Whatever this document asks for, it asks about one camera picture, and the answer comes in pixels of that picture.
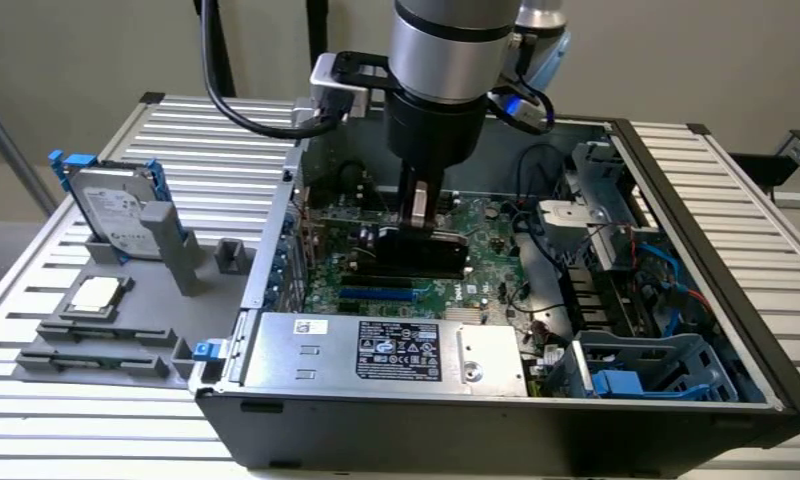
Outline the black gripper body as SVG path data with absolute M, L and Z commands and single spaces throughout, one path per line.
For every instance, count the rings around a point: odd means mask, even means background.
M 461 104 L 427 101 L 408 91 L 388 95 L 388 148 L 416 171 L 443 171 L 472 155 L 483 129 L 488 100 Z

